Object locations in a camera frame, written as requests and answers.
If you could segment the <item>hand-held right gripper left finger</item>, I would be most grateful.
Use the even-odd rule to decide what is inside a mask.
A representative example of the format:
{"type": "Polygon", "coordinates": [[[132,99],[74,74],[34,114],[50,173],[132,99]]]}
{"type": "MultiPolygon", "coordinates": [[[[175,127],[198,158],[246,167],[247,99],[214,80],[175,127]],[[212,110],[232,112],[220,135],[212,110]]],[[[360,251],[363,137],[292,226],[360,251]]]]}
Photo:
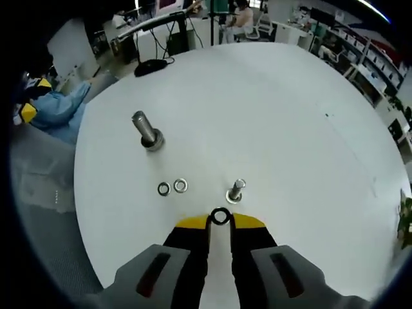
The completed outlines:
{"type": "Polygon", "coordinates": [[[114,282],[88,294],[83,308],[198,308],[208,271],[211,219],[179,221],[163,245],[151,245],[122,265],[114,282]]]}

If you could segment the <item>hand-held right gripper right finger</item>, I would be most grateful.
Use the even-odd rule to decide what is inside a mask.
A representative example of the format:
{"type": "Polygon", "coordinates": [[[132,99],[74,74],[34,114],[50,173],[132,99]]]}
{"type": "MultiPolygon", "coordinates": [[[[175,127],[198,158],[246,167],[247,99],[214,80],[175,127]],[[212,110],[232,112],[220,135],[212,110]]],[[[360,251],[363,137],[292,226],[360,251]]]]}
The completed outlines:
{"type": "Polygon", "coordinates": [[[323,271],[288,245],[278,245],[265,224],[234,213],[230,219],[232,275],[241,308],[367,308],[341,295],[323,271]]]}

